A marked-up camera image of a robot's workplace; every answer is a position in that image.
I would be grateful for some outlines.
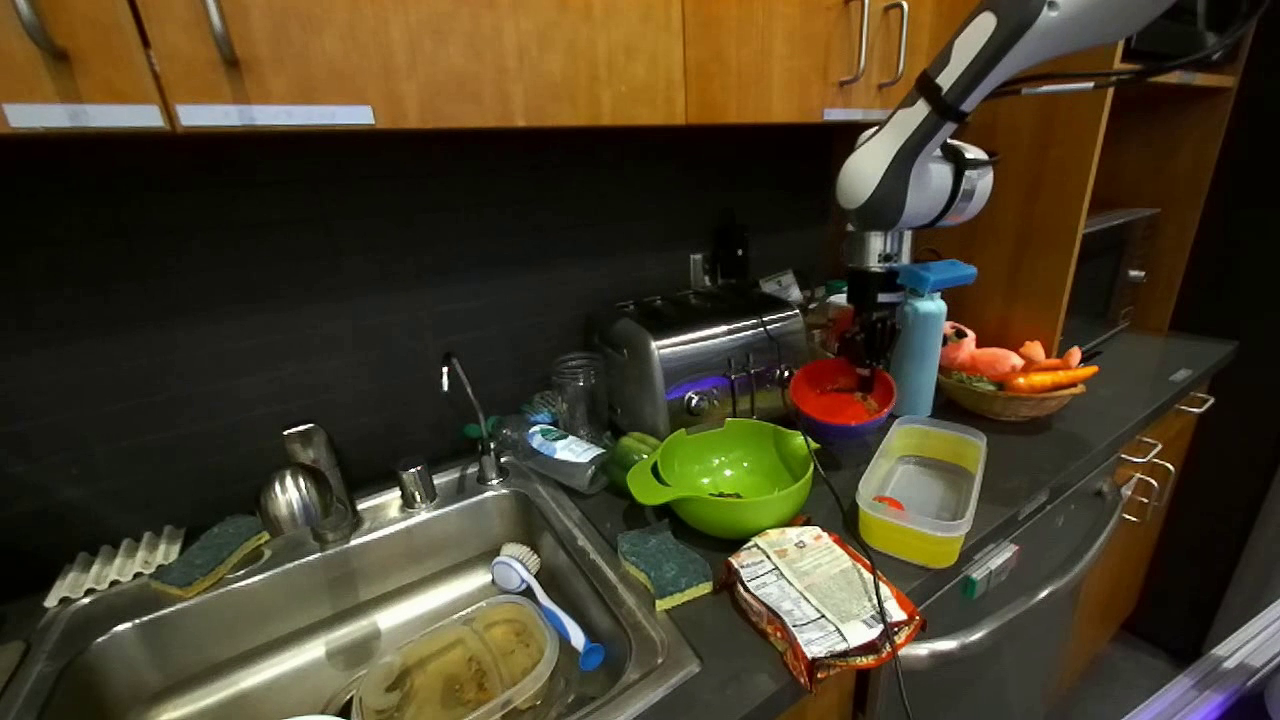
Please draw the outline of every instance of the red bowl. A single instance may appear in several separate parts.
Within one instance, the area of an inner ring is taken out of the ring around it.
[[[819,443],[859,443],[889,426],[895,384],[880,369],[856,369],[838,357],[798,365],[787,398]]]

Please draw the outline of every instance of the yellow sponge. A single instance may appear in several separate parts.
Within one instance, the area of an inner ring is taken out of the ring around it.
[[[710,594],[710,563],[663,523],[618,532],[614,555],[653,588],[660,613]]]

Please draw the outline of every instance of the wooden cabinet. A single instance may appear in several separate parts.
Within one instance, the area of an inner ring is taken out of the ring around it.
[[[10,0],[0,98],[142,104],[151,127],[880,119],[970,3]]]
[[[1108,538],[1092,576],[1080,583],[1054,690],[1066,690],[1130,617],[1168,516],[1168,498],[1177,490],[1177,467],[1185,465],[1194,418],[1208,406],[1210,396],[1193,393],[1114,457],[1112,478],[1130,495],[1114,534]]]
[[[0,12],[0,127],[165,127],[128,0],[10,0]]]
[[[880,119],[965,3],[683,0],[687,119]]]
[[[180,127],[674,124],[680,0],[135,0]]]
[[[965,229],[924,245],[979,264],[951,304],[996,344],[1059,340],[1082,218],[1108,207],[1157,207],[1128,264],[1145,267],[1137,326],[1168,330],[1199,207],[1237,104],[1248,52],[1215,73],[1173,73],[1114,90],[990,98],[965,127],[996,160],[996,196]],[[1066,73],[1114,73],[1123,52],[1059,60]]]

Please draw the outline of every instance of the faucet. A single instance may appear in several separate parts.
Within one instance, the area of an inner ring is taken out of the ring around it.
[[[319,546],[357,534],[357,498],[337,467],[319,422],[280,431],[287,465],[259,487],[259,516],[273,534],[303,534]]]
[[[441,393],[448,396],[450,389],[450,377],[454,384],[465,389],[473,413],[475,413],[475,422],[481,422],[481,482],[498,482],[498,450],[495,450],[495,441],[493,441],[493,426],[488,426],[488,414],[485,414],[485,403],[466,380],[466,369],[454,352],[445,352],[441,357]]]

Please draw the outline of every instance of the dirty dish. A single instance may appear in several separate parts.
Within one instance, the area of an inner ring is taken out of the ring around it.
[[[538,609],[495,594],[375,659],[350,702],[360,720],[503,717],[538,702],[556,657],[559,641]]]

